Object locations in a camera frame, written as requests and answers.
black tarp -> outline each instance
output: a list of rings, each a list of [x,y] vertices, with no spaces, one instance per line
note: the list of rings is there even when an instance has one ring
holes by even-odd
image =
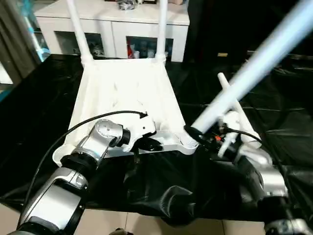
[[[240,66],[227,58],[166,65],[186,123],[221,90],[217,73],[230,78]],[[0,103],[0,202],[20,210],[40,158],[67,130],[82,71],[79,57],[52,55]],[[284,165],[294,206],[308,221],[313,212],[312,75],[308,65],[285,61],[241,101]],[[106,159],[90,182],[88,207],[161,216],[170,224],[197,217],[260,220],[236,168],[214,156],[199,147],[190,156],[176,151],[141,155],[140,164],[131,156]],[[35,190],[55,168],[49,158]]]

curtain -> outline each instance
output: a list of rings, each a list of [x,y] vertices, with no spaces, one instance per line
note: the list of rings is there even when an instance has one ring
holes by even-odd
[[[0,0],[0,61],[14,86],[40,64],[16,0]]]

tile floor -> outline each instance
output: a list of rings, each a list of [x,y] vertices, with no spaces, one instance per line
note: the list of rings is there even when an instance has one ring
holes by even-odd
[[[0,235],[12,232],[19,214],[0,204]],[[75,235],[108,235],[124,228],[134,235],[264,235],[261,222],[197,219],[188,226],[173,228],[161,219],[137,213],[85,210]]]

shelf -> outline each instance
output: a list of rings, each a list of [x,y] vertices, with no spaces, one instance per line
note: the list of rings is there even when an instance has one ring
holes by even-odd
[[[132,23],[158,23],[158,4],[142,4],[134,10],[122,11],[116,2],[76,0],[80,19]],[[59,0],[35,12],[36,17],[69,18],[66,0]],[[189,25],[187,5],[168,4],[167,24]]]

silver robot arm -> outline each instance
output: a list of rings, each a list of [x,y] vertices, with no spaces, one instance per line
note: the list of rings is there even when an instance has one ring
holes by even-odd
[[[128,144],[130,132],[100,119],[30,200],[11,235],[73,234],[85,209],[88,182],[109,147]]]

